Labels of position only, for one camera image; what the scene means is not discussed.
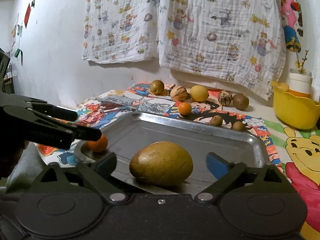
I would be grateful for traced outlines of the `small orange tangerine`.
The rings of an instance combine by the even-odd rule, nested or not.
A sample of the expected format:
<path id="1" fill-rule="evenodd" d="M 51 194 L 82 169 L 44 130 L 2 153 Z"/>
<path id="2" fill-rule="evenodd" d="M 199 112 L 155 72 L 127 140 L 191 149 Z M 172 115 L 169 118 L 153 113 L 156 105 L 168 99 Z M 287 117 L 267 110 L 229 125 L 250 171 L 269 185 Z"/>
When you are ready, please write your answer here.
<path id="1" fill-rule="evenodd" d="M 93 152 L 103 152 L 107 149 L 108 139 L 105 135 L 101 135 L 98 141 L 87 141 L 87 147 Z"/>

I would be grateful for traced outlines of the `small brown fruit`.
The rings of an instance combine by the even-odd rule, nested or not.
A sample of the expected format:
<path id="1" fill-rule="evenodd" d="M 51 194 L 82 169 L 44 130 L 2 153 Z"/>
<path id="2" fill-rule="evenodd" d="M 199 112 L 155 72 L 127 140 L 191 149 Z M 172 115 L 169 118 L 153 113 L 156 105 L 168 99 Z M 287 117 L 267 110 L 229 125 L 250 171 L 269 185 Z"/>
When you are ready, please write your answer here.
<path id="1" fill-rule="evenodd" d="M 211 118 L 210 120 L 210 125 L 215 126 L 215 127 L 221 127 L 223 124 L 223 118 L 219 115 L 215 115 Z"/>
<path id="2" fill-rule="evenodd" d="M 242 121 L 237 121 L 233 124 L 232 129 L 242 132 L 246 129 L 246 125 Z"/>

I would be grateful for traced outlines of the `large yellow-brown mango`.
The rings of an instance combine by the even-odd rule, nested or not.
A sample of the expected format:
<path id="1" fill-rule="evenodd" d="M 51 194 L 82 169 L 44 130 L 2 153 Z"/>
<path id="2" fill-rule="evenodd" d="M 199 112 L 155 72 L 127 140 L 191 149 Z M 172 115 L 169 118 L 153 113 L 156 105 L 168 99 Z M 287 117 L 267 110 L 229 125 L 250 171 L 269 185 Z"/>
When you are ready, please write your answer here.
<path id="1" fill-rule="evenodd" d="M 138 151 L 129 164 L 130 173 L 147 183 L 174 186 L 185 181 L 193 172 L 193 160 L 180 145 L 154 142 Z"/>

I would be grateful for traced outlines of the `dark striped round fruit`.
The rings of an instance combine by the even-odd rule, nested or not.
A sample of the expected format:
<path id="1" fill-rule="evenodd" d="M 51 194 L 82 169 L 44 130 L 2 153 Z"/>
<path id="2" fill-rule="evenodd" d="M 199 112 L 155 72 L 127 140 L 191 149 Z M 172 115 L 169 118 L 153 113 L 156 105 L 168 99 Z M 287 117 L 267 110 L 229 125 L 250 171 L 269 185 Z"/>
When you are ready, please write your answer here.
<path id="1" fill-rule="evenodd" d="M 222 106 L 229 106 L 232 103 L 233 95 L 230 91 L 222 90 L 217 96 L 217 100 Z"/>

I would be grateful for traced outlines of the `yellow lemon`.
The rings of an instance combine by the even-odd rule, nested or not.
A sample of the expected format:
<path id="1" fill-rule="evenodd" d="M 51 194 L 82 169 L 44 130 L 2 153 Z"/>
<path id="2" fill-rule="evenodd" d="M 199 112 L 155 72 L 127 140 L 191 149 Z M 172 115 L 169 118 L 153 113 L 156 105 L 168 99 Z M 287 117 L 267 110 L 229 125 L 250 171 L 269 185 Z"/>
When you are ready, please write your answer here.
<path id="1" fill-rule="evenodd" d="M 209 97 L 208 89 L 202 85 L 194 85 L 189 91 L 190 97 L 197 102 L 206 101 Z"/>

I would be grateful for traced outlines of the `striped tan melon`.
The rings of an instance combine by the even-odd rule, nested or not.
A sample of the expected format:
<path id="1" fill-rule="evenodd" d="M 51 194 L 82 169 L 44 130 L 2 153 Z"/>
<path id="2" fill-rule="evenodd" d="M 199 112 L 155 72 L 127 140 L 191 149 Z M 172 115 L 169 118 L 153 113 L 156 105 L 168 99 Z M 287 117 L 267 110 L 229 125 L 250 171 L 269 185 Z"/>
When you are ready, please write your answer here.
<path id="1" fill-rule="evenodd" d="M 183 86 L 175 86 L 170 92 L 170 97 L 173 101 L 183 102 L 188 97 L 187 89 Z"/>

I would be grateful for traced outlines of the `brown round pear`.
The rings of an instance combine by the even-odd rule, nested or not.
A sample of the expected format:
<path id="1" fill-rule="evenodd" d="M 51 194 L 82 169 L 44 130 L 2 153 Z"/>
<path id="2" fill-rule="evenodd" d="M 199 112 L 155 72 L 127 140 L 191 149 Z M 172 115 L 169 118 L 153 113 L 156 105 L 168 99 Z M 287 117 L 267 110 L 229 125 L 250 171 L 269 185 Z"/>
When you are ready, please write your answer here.
<path id="1" fill-rule="evenodd" d="M 164 92 L 164 83 L 161 80 L 154 80 L 150 83 L 150 92 L 155 95 L 161 95 Z"/>

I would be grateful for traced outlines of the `metal tray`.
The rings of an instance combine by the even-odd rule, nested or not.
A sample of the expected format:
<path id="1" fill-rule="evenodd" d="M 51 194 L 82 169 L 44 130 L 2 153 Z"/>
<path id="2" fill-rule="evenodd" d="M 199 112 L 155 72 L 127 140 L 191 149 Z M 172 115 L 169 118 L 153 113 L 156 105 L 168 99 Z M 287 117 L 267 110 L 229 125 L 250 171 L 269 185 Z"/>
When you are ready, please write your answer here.
<path id="1" fill-rule="evenodd" d="M 124 182 L 138 193 L 191 194 L 195 196 L 216 178 L 209 172 L 206 155 L 214 152 L 230 163 L 245 163 L 248 167 L 263 167 L 270 160 L 260 138 L 248 132 L 218 128 L 200 122 L 133 112 L 102 128 L 108 138 L 108 151 L 116 154 L 117 166 L 111 174 L 116 183 Z M 157 187 L 137 181 L 129 172 L 131 158 L 142 148 L 158 141 L 170 141 L 182 146 L 193 159 L 193 172 L 183 183 L 172 187 Z"/>

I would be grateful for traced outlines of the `brown round fruit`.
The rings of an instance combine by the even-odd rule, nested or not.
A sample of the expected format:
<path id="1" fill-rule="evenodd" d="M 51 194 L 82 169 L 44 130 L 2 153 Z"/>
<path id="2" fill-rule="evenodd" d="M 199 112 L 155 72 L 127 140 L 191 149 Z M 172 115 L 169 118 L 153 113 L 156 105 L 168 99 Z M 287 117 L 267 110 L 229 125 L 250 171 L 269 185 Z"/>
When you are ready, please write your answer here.
<path id="1" fill-rule="evenodd" d="M 237 93 L 233 96 L 233 106 L 244 111 L 249 106 L 249 98 L 242 93 Z"/>

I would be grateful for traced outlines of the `orange tangerine on mat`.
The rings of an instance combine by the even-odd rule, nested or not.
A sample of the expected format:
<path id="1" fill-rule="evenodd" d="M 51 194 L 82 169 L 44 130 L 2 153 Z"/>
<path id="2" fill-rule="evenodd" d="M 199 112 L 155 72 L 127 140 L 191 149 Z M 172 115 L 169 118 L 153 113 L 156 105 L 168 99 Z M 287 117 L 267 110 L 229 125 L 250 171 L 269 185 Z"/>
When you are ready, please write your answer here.
<path id="1" fill-rule="evenodd" d="M 180 115 L 189 115 L 192 113 L 192 107 L 188 102 L 181 102 L 178 106 Z"/>

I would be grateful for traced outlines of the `yellow plastic bowl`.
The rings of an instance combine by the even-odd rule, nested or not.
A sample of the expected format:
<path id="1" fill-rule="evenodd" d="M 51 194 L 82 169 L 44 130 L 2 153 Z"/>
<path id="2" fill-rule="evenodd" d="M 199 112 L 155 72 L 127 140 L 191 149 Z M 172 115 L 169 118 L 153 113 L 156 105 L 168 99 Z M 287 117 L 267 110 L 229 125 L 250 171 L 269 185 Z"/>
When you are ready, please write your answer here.
<path id="1" fill-rule="evenodd" d="M 295 96 L 272 82 L 273 110 L 279 120 L 296 129 L 308 130 L 319 120 L 319 103 L 310 98 Z"/>

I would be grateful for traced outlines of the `cartoon print cloth left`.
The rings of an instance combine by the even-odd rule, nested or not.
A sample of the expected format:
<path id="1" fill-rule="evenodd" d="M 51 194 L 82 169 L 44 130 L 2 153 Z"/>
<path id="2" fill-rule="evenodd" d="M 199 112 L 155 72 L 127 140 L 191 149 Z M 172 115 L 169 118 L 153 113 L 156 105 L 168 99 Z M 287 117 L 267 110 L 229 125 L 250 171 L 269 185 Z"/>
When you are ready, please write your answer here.
<path id="1" fill-rule="evenodd" d="M 158 56 L 161 0 L 86 0 L 83 60 L 139 62 Z"/>

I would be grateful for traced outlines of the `dry flower twig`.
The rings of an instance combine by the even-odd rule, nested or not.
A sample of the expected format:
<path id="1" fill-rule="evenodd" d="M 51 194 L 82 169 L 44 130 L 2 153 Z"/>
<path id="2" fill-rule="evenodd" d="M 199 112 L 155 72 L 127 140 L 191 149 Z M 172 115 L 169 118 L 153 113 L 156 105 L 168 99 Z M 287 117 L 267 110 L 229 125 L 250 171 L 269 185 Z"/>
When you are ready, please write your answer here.
<path id="1" fill-rule="evenodd" d="M 296 52 L 296 56 L 297 56 L 296 68 L 300 74 L 306 74 L 306 69 L 305 69 L 304 65 L 308 59 L 307 58 L 308 52 L 309 52 L 309 50 L 305 50 L 305 54 L 301 59 L 299 59 L 299 53 Z"/>

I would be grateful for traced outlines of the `red wall sticker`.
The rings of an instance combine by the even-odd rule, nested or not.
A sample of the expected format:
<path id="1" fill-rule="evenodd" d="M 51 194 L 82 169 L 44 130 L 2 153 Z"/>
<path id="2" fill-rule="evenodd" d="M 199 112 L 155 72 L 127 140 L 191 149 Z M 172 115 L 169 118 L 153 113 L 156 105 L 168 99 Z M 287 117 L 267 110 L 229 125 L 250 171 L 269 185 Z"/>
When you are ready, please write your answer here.
<path id="1" fill-rule="evenodd" d="M 31 6 L 30 6 L 30 4 L 28 4 L 28 7 L 27 7 L 27 10 L 26 10 L 26 13 L 25 13 L 25 17 L 24 17 L 24 26 L 25 26 L 25 28 L 28 25 L 30 13 L 31 13 Z"/>

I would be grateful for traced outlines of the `colourful cartoon wall drawing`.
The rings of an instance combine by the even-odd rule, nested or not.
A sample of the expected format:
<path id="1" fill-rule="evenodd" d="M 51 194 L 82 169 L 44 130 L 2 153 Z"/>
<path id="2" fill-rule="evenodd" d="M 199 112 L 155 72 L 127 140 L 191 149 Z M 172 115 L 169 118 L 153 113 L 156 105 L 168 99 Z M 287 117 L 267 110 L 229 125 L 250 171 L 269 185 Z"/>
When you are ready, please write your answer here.
<path id="1" fill-rule="evenodd" d="M 280 0 L 281 21 L 284 29 L 286 48 L 300 53 L 302 45 L 299 37 L 303 37 L 302 10 L 298 0 Z"/>

